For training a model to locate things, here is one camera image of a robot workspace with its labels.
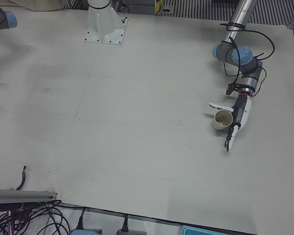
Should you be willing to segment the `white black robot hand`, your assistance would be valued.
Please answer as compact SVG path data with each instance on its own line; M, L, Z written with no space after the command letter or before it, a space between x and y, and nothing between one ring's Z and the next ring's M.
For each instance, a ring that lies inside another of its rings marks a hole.
M218 111L214 115L211 125L215 130L227 128L224 147L230 153L236 135L245 127L250 114L252 102L248 94L239 94L232 107L209 103L209 106Z

